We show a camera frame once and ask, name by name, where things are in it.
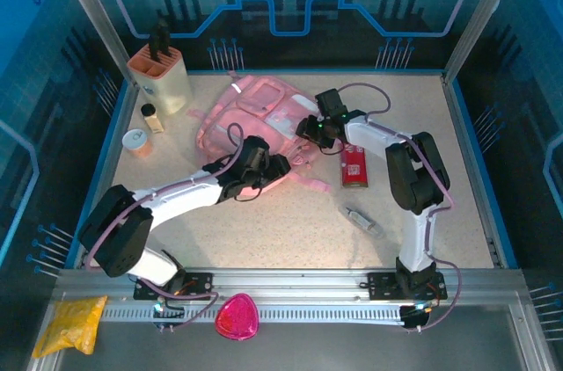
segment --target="small plastic bottle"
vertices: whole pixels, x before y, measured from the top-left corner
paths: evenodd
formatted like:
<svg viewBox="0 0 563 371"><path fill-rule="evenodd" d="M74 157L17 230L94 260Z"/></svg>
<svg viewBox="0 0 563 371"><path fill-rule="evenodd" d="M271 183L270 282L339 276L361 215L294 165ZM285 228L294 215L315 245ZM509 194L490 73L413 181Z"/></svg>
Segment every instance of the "small plastic bottle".
<svg viewBox="0 0 563 371"><path fill-rule="evenodd" d="M147 122L150 130L153 134L158 134L159 132L164 132L165 129L158 120L157 109L151 103L147 103L141 107L141 113L143 114L144 120Z"/></svg>

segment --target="black bracket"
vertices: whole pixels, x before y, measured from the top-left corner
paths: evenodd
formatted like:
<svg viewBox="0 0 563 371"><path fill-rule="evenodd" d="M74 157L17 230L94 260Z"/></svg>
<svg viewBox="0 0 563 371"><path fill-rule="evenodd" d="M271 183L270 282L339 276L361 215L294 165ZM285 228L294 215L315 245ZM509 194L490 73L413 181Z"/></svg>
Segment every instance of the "black bracket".
<svg viewBox="0 0 563 371"><path fill-rule="evenodd" d="M202 295L208 294L213 290L213 274L212 273L192 273L181 270L163 290L169 294L177 295ZM139 280L135 284L133 299L136 301L155 301L158 294L154 293L150 288L143 285Z"/></svg>
<svg viewBox="0 0 563 371"><path fill-rule="evenodd" d="M368 281L360 283L362 289L368 289L370 301L432 301L448 299L448 291L443 274L434 273L427 286L413 296L407 296L397 282L395 273L368 273Z"/></svg>

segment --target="gray floor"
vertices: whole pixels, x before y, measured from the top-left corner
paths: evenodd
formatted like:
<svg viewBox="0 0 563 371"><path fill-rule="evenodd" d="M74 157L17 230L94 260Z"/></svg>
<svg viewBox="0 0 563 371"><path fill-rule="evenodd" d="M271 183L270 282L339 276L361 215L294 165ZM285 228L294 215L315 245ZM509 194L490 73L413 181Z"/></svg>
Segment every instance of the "gray floor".
<svg viewBox="0 0 563 371"><path fill-rule="evenodd" d="M104 324L92 356L66 351L60 371L523 369L509 316L458 308L423 335L362 324L263 324L256 338L232 342L209 324L161 335L151 324Z"/></svg>

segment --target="transparent enclosure wall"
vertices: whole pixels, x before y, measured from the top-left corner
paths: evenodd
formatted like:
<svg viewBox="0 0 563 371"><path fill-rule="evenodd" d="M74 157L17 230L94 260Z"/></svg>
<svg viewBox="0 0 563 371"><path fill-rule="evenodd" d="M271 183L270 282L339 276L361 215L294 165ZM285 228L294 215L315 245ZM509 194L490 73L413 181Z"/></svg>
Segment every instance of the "transparent enclosure wall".
<svg viewBox="0 0 563 371"><path fill-rule="evenodd" d="M77 0L0 4L0 369L19 370L66 259L50 226L74 233L121 77Z"/></svg>
<svg viewBox="0 0 563 371"><path fill-rule="evenodd" d="M102 0L132 54L165 18L188 69L440 69L479 0Z"/></svg>
<svg viewBox="0 0 563 371"><path fill-rule="evenodd" d="M501 0L458 82L519 266L563 290L563 0Z"/></svg>

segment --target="speckled tabletop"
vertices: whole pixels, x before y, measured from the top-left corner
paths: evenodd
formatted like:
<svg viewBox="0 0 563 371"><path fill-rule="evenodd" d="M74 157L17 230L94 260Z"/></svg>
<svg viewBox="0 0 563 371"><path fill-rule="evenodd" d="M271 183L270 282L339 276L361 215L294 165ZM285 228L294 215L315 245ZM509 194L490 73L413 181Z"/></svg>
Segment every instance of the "speckled tabletop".
<svg viewBox="0 0 563 371"><path fill-rule="evenodd" d="M377 117L382 124L408 133L430 132L450 175L457 206L437 216L435 255L461 267L492 267L479 212L473 199L461 151L438 76L283 75L310 94L351 82L367 82L385 89L390 112ZM187 108L208 111L230 84L227 76L190 76L194 102L162 118L163 134L151 135L140 113L140 95L130 127L150 134L154 151L144 159L123 152L115 184L135 190L170 183L189 176L199 166L194 137L200 121ZM384 106L382 96L357 87L342 98L350 110ZM402 243L402 210L391 196L384 162L368 155L369 188L340 186L340 158L322 156L308 176L333 184L331 193L317 193L285 181L253 202L226 201L200 208L163 223L151 238L163 244L184 266L249 268L363 268L394 267ZM362 233L339 213L339 207L361 209L383 231L375 239Z"/></svg>

